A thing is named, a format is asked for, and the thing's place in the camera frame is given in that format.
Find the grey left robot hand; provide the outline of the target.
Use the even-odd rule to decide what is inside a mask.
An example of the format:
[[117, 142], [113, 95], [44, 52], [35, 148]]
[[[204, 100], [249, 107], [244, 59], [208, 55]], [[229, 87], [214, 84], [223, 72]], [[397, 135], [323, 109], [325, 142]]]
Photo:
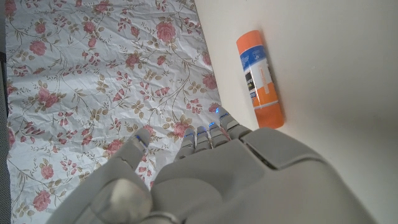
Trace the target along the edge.
[[172, 163], [147, 187], [136, 169], [150, 134], [138, 129], [53, 212], [50, 223], [373, 223], [317, 152], [275, 129], [250, 130], [224, 108], [187, 129]]

